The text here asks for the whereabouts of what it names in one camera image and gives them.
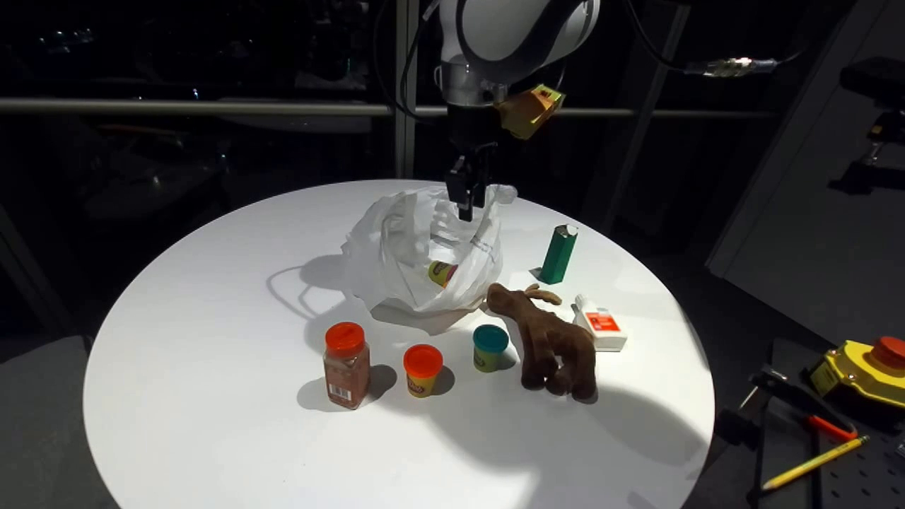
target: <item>teal cup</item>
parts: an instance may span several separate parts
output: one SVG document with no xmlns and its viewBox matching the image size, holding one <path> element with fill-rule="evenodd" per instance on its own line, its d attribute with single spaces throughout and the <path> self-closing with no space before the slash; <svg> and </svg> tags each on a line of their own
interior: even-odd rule
<svg viewBox="0 0 905 509">
<path fill-rule="evenodd" d="M 498 326 L 481 326 L 477 327 L 474 339 L 477 339 L 477 368 L 498 371 L 505 351 L 509 344 L 509 334 Z"/>
</svg>

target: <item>small orange cup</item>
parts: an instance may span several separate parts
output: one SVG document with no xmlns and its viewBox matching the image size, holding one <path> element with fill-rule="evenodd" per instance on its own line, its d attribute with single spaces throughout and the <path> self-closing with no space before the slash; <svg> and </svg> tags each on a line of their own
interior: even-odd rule
<svg viewBox="0 0 905 509">
<path fill-rule="evenodd" d="M 444 353 L 433 344 L 413 344 L 404 351 L 402 368 L 407 374 L 407 391 L 413 397 L 430 397 L 438 374 L 444 371 Z"/>
</svg>

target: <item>clear plastic bag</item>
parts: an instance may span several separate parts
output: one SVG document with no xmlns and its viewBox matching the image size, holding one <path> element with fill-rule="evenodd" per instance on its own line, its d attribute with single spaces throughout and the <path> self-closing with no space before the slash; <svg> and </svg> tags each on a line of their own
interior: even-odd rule
<svg viewBox="0 0 905 509">
<path fill-rule="evenodd" d="M 444 186 L 379 197 L 344 242 L 345 293 L 410 315 L 474 307 L 505 268 L 502 207 L 512 200 L 512 186 L 493 184 L 477 220 L 458 220 Z M 444 286 L 433 262 L 457 266 Z"/>
</svg>

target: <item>yellow tool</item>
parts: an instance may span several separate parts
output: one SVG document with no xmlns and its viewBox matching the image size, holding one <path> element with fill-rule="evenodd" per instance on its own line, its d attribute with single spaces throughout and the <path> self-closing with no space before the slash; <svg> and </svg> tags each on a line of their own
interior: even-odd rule
<svg viewBox="0 0 905 509">
<path fill-rule="evenodd" d="M 827 450 L 827 453 L 820 453 L 820 456 L 816 456 L 816 457 L 809 457 L 809 462 L 805 462 L 805 464 L 771 477 L 761 488 L 764 493 L 781 488 L 781 486 L 793 483 L 796 477 L 809 476 L 809 473 L 816 473 L 816 469 L 848 456 L 853 450 L 863 447 L 867 442 L 868 442 L 868 435 L 861 435 L 854 442 L 844 442 L 844 443 L 839 443 L 839 447 L 831 447 L 831 450 Z"/>
<path fill-rule="evenodd" d="M 905 339 L 884 337 L 875 344 L 846 339 L 820 358 L 812 384 L 820 397 L 853 388 L 863 398 L 905 411 Z"/>
<path fill-rule="evenodd" d="M 498 102 L 505 129 L 509 129 L 515 138 L 532 138 L 534 129 L 540 129 L 543 122 L 550 122 L 567 102 L 567 94 L 539 84 L 532 90 L 515 94 L 505 102 Z"/>
</svg>

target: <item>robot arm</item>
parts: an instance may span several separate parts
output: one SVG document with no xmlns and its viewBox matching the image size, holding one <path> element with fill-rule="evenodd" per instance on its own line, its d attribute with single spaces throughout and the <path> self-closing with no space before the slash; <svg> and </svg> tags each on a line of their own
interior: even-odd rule
<svg viewBox="0 0 905 509">
<path fill-rule="evenodd" d="M 484 207 L 498 114 L 509 84 L 578 50 L 597 26 L 601 0 L 438 0 L 444 49 L 435 73 L 451 107 L 451 141 L 462 151 L 448 172 L 458 218 Z"/>
<path fill-rule="evenodd" d="M 443 0 L 438 84 L 452 107 L 488 107 L 509 84 L 578 50 L 601 0 Z"/>
</svg>

